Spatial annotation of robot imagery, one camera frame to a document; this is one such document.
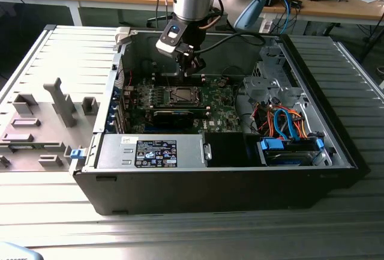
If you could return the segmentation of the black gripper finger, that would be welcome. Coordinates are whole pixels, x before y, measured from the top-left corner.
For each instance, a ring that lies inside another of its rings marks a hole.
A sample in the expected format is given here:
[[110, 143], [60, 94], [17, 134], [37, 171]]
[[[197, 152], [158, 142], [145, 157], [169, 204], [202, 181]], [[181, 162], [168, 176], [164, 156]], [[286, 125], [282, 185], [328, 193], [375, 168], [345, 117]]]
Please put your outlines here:
[[188, 69], [191, 67], [193, 54], [190, 51], [178, 52], [176, 62], [179, 64], [179, 71], [183, 77], [188, 77]]
[[200, 70], [204, 69], [205, 67], [206, 67], [205, 60], [199, 56], [195, 56], [193, 61], [192, 61], [193, 74], [199, 72]]

